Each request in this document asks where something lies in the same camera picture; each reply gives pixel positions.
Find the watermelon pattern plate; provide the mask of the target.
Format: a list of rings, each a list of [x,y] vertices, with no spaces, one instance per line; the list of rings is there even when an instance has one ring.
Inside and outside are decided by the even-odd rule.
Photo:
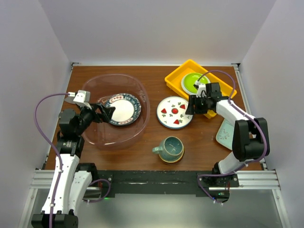
[[[193,115],[186,114],[187,107],[188,101],[182,97],[170,96],[164,98],[157,106],[157,118],[167,128],[184,128],[193,119]]]

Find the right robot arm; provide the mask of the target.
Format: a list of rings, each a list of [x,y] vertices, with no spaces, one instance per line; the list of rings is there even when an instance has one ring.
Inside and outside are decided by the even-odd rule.
[[[195,82],[194,87],[197,93],[189,96],[186,114],[205,114],[212,110],[234,125],[232,152],[214,165],[211,174],[200,177],[210,177],[214,185],[221,187],[228,182],[228,175],[269,155],[267,121],[248,114],[231,97],[223,96],[219,83]]]

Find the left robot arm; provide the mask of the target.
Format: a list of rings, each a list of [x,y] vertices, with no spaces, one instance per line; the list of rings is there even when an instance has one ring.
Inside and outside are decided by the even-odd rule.
[[[100,181],[94,163],[80,163],[85,143],[82,133],[91,123],[109,123],[115,108],[96,103],[79,110],[66,109],[58,116],[60,130],[53,146],[56,167],[45,204],[32,217],[35,228],[78,227],[77,214],[86,189]]]

